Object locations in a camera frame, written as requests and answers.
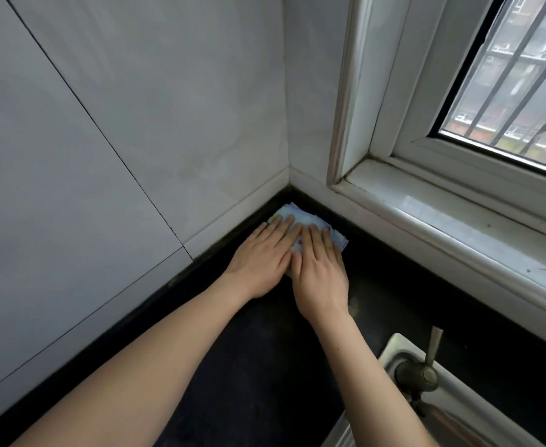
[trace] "window frame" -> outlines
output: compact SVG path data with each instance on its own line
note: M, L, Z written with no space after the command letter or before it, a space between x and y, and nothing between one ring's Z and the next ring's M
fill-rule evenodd
M369 153L546 233L545 165L438 134L493 21L514 1L412 0Z

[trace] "forearm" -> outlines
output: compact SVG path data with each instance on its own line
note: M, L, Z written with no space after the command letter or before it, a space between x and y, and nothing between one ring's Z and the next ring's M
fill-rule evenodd
M347 313L314 324L358 447L435 446Z
M166 316L57 403L16 446L149 446L247 300L224 279Z

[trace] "stainless steel sink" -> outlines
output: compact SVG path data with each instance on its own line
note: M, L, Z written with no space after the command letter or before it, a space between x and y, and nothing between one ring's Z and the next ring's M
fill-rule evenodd
M378 359L395 381L396 368L405 361L423 362L425 353L401 334L393 334ZM434 362L439 387L423 392L420 417L434 439L443 447L542 446L462 381ZM322 447L355 446L345 413L337 421Z

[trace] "cleaning cloth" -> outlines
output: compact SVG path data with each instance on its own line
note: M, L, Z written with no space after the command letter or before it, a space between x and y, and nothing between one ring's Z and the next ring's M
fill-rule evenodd
M340 234L335 229L333 229L328 222L324 221L322 218L319 218L315 214L308 213L307 211L300 209L293 202L291 204L285 204L283 207L277 210L275 214L269 218L269 223L273 220L274 217L278 215L281 215L283 219L285 220L285 218L287 218L291 214L294 215L294 222L288 229L288 232L297 223L300 223L303 226L310 226L311 224L316 224L321 231L324 228L329 229L329 233L331 234L331 240L337 243L337 246L339 246L339 249L341 251L343 251L343 249L345 249L345 247L347 246L347 239L342 234ZM291 250L302 252L302 236L301 235L299 236L298 240L296 240L294 245L291 247Z

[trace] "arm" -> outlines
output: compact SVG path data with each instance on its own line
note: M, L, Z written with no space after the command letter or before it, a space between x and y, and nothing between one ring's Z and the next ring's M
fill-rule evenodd
M105 362L13 445L153 445L227 322L283 276L301 231L284 237L292 221L260 225L213 285Z
M331 364L356 444L436 446L349 315L347 274L329 232L304 228L302 244L292 261L296 303Z

